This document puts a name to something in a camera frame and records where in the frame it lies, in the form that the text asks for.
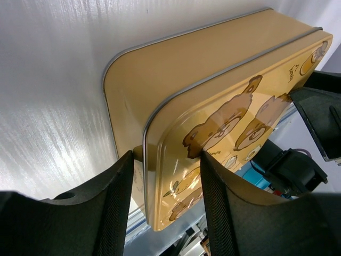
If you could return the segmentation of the left gripper tweezer right finger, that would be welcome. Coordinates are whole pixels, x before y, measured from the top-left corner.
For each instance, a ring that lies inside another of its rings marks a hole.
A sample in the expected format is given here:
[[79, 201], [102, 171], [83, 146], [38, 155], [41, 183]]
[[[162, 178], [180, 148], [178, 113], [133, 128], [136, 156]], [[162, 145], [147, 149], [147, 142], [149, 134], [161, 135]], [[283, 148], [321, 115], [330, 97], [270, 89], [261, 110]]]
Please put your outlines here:
[[259, 189], [209, 153], [200, 156], [212, 255], [293, 255], [284, 208], [289, 200]]

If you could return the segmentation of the left gripper tweezer left finger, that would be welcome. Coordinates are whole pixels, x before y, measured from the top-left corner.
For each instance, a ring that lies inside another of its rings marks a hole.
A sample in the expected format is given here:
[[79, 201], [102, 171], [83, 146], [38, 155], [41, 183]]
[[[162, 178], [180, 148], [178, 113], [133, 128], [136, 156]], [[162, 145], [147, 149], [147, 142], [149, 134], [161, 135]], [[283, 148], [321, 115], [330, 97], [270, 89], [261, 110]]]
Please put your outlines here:
[[129, 150], [95, 178], [43, 200], [43, 255], [123, 255], [132, 181]]

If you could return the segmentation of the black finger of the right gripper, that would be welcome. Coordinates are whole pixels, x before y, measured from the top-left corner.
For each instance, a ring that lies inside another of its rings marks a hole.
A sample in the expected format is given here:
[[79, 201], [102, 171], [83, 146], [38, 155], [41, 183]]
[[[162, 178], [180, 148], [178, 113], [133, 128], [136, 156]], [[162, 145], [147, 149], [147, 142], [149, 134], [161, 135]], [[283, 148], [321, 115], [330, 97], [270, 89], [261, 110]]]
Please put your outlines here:
[[289, 93], [321, 156], [340, 161], [340, 73], [315, 71]]

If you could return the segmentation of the gold chocolate box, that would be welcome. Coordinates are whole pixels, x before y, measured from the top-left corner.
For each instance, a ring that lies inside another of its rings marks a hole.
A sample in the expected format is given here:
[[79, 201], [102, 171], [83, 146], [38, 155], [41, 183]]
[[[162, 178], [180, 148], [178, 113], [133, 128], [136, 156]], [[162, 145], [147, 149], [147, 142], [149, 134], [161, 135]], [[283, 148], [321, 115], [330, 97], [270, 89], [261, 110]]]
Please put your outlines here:
[[270, 49], [262, 28], [271, 8], [147, 43], [108, 67], [104, 92], [118, 156], [142, 144], [144, 127], [172, 94]]

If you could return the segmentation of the silver tin lid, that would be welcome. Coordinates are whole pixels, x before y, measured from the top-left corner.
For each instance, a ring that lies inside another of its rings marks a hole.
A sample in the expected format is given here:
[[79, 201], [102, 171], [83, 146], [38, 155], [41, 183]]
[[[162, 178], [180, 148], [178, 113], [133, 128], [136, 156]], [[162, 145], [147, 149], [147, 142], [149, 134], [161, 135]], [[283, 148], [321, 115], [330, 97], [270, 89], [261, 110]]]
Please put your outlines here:
[[200, 154], [235, 171], [260, 150], [332, 43], [321, 28], [264, 33], [272, 47], [172, 94], [143, 132], [146, 214], [161, 231], [202, 198]]

